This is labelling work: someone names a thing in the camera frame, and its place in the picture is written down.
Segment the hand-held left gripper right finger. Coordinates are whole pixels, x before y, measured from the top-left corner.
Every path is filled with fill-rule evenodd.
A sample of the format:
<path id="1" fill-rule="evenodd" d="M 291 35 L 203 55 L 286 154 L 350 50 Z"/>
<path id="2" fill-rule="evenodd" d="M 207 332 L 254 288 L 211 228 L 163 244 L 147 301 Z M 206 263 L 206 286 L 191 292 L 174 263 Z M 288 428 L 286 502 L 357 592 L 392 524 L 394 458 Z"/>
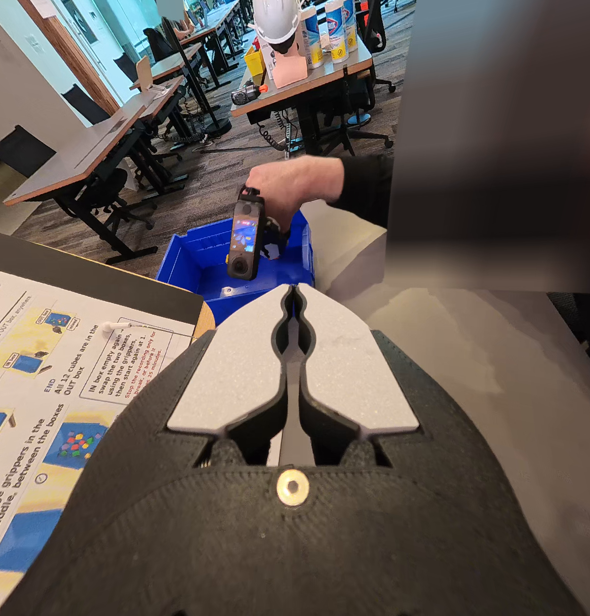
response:
<path id="1" fill-rule="evenodd" d="M 419 428 L 366 323 L 301 283 L 295 288 L 300 424 L 311 439 L 372 439 Z"/>

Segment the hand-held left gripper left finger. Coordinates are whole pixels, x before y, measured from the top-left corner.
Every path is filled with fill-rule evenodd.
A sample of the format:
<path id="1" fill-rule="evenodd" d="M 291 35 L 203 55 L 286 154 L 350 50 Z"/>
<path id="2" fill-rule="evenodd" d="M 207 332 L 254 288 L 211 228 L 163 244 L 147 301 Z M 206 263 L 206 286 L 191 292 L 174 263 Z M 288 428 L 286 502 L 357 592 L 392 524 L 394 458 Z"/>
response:
<path id="1" fill-rule="evenodd" d="M 217 327 L 167 422 L 170 430 L 224 436 L 279 400 L 292 290 L 279 285 Z"/>

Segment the blue plastic bin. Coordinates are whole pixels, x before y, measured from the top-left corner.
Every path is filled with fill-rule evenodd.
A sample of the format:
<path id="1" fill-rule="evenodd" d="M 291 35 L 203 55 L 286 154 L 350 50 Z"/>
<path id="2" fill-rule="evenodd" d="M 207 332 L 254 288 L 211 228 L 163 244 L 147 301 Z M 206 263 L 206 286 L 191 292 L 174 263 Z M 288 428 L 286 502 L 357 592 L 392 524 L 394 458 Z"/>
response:
<path id="1" fill-rule="evenodd" d="M 236 280 L 227 274 L 232 219 L 193 228 L 171 238 L 156 279 L 203 297 L 220 325 L 231 314 L 282 285 L 315 285 L 312 233 L 297 212 L 284 254 L 274 260 L 260 257 L 257 277 Z"/>

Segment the person's right forearm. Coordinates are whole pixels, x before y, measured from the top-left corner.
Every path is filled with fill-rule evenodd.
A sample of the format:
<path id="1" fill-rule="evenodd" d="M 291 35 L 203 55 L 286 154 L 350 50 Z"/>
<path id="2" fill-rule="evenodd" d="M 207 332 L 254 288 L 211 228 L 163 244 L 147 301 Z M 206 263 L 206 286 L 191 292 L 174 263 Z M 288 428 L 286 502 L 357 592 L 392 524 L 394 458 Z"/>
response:
<path id="1" fill-rule="evenodd" d="M 341 158 L 341 161 L 344 167 L 342 192 L 328 204 L 353 213 L 371 224 L 387 228 L 393 157 L 377 154 Z"/>

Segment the person's right hand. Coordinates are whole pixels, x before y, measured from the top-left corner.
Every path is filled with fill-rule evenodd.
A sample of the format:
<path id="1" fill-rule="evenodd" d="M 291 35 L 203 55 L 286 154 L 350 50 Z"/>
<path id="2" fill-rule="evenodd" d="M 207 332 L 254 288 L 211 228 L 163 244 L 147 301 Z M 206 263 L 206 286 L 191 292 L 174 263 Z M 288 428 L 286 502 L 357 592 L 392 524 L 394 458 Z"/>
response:
<path id="1" fill-rule="evenodd" d="M 341 159 L 305 155 L 253 167 L 245 186 L 259 192 L 265 202 L 266 215 L 285 233 L 303 204 L 315 200 L 328 204 L 336 202 L 344 183 L 345 168 Z"/>

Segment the black floor stand pole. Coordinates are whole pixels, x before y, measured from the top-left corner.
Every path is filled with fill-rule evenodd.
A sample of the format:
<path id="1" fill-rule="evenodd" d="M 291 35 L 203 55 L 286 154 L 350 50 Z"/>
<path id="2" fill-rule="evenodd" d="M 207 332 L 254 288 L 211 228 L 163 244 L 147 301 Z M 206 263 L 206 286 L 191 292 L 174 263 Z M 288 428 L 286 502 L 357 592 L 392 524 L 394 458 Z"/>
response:
<path id="1" fill-rule="evenodd" d="M 194 72 L 194 69 L 190 64 L 190 60 L 183 49 L 182 41 L 187 39 L 190 34 L 183 31 L 176 32 L 176 30 L 174 29 L 175 22 L 167 19 L 166 17 L 161 17 L 161 23 L 169 41 L 173 43 L 174 48 L 179 53 L 181 60 L 183 61 L 183 75 L 185 77 L 185 80 L 187 81 L 189 89 L 191 90 L 195 100 L 197 101 L 200 111 L 203 112 L 204 115 L 209 115 L 211 119 L 209 127 L 207 128 L 209 136 L 220 137 L 224 135 L 232 128 L 230 120 L 226 118 L 218 119 L 214 114 L 214 111 L 217 110 L 217 108 L 212 107 L 209 103 L 205 91 L 201 87 L 199 80 L 197 79 L 197 76 Z"/>

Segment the printed instruction sheet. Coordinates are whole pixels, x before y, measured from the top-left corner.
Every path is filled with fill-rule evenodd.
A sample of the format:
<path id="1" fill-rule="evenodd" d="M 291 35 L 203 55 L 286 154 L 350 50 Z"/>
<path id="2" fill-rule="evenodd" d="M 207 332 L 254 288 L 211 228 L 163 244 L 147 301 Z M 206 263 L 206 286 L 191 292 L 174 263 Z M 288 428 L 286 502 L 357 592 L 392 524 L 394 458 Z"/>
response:
<path id="1" fill-rule="evenodd" d="M 105 333 L 105 322 L 130 329 Z M 84 467 L 195 326 L 0 272 L 0 605 Z"/>

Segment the grey desk with black legs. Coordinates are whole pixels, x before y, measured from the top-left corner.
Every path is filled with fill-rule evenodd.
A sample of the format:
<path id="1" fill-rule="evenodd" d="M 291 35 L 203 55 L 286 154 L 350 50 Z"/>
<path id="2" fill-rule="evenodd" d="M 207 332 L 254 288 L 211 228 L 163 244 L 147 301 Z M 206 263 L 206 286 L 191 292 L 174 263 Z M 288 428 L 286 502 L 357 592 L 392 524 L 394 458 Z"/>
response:
<path id="1" fill-rule="evenodd" d="M 212 92 L 230 81 L 219 81 L 220 75 L 229 73 L 239 65 L 243 55 L 243 36 L 250 32 L 249 1 L 231 1 L 207 12 L 205 25 L 180 40 L 182 47 L 198 44 L 198 54 L 209 70 Z"/>
<path id="2" fill-rule="evenodd" d="M 194 124 L 183 116 L 181 103 L 185 102 L 185 86 L 188 83 L 184 75 L 185 63 L 180 54 L 173 54 L 150 66 L 148 57 L 143 57 L 136 64 L 137 79 L 131 89 L 140 91 L 139 97 L 145 102 L 145 109 L 139 121 L 157 133 L 159 127 L 169 121 L 175 133 L 163 134 L 168 141 L 175 143 L 204 143 L 207 131 L 196 131 Z"/>
<path id="3" fill-rule="evenodd" d="M 271 112 L 294 108 L 299 121 L 299 135 L 308 155 L 319 155 L 320 144 L 316 134 L 318 123 L 315 109 L 318 109 L 324 95 L 342 94 L 347 78 L 367 70 L 373 65 L 373 57 L 361 39 L 358 49 L 346 62 L 334 65 L 330 54 L 324 55 L 324 64 L 312 70 L 304 80 L 293 82 L 283 88 L 276 88 L 273 80 L 267 82 L 267 91 L 245 105 L 232 105 L 230 113 L 234 118 L 246 115 L 250 124 L 260 123 Z"/>
<path id="4" fill-rule="evenodd" d="M 94 214 L 75 202 L 84 184 L 94 178 L 106 180 L 126 157 L 141 167 L 157 195 L 167 193 L 167 186 L 173 182 L 171 174 L 152 158 L 142 141 L 146 126 L 139 121 L 139 116 L 145 109 L 145 102 L 139 95 L 130 98 L 106 121 L 84 128 L 3 203 L 12 206 L 54 200 L 69 217 L 83 221 L 118 253 L 106 260 L 107 265 L 155 254 L 157 246 L 135 251 L 120 240 L 105 226 L 109 214 L 103 209 Z"/>

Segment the small yellow bin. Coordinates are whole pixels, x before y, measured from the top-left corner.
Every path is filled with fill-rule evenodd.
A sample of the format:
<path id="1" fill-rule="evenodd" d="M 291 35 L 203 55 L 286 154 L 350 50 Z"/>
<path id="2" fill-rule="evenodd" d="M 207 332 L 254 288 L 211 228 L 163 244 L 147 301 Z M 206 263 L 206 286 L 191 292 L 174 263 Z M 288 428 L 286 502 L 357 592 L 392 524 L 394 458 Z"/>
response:
<path id="1" fill-rule="evenodd" d="M 252 45 L 245 54 L 245 63 L 253 80 L 262 81 L 266 73 L 266 63 L 260 49 Z"/>

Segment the disinfecting wipes canister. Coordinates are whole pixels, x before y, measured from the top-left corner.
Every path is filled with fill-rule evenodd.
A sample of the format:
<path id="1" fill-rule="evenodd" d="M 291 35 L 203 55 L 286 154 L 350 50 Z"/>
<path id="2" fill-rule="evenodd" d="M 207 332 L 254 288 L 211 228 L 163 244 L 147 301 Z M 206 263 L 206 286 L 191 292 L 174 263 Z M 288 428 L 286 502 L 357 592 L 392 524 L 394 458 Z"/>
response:
<path id="1" fill-rule="evenodd" d="M 327 1 L 324 10 L 330 40 L 332 62 L 334 65 L 344 63 L 349 57 L 349 47 L 345 29 L 344 1 Z"/>
<path id="2" fill-rule="evenodd" d="M 343 4 L 344 26 L 349 53 L 358 48 L 358 32 L 355 1 L 344 1 Z"/>
<path id="3" fill-rule="evenodd" d="M 301 25 L 304 45 L 306 47 L 307 65 L 314 70 L 323 65 L 323 50 L 318 29 L 316 7 L 314 5 L 310 5 L 302 10 Z"/>

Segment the white hard hat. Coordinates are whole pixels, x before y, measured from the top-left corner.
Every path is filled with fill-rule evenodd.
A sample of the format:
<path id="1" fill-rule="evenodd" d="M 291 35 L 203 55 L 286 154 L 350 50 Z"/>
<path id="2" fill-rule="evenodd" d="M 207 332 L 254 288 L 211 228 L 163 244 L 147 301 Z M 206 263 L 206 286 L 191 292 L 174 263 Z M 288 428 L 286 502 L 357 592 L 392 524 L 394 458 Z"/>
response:
<path id="1" fill-rule="evenodd" d="M 300 23 L 300 1 L 253 1 L 257 34 L 272 45 L 294 37 Z"/>

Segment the white partition board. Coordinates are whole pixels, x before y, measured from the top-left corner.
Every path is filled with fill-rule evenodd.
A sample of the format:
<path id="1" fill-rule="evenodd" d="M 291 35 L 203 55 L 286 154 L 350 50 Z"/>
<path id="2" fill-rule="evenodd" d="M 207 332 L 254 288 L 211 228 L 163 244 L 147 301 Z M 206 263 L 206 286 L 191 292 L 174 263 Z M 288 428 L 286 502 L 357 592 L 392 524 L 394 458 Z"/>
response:
<path id="1" fill-rule="evenodd" d="M 18 1 L 0 1 L 0 139 L 16 125 L 59 150 L 89 127 L 62 97 L 80 85 Z"/>

